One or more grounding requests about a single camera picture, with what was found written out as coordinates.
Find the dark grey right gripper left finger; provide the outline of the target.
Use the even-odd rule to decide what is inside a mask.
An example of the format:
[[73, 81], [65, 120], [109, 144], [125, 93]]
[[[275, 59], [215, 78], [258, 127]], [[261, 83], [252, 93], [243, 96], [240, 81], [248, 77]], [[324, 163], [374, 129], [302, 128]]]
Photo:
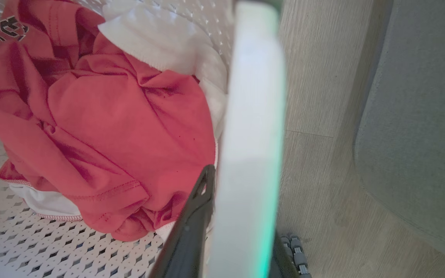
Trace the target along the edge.
[[149, 278], [201, 278], [207, 227], [214, 209], [216, 169], [203, 167]]

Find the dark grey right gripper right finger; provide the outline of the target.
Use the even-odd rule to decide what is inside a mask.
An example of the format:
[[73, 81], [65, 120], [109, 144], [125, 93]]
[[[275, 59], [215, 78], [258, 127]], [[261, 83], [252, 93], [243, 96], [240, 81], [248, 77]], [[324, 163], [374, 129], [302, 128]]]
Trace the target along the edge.
[[275, 233], [270, 277], [311, 278], [308, 268], [307, 257], [300, 238], [294, 233]]

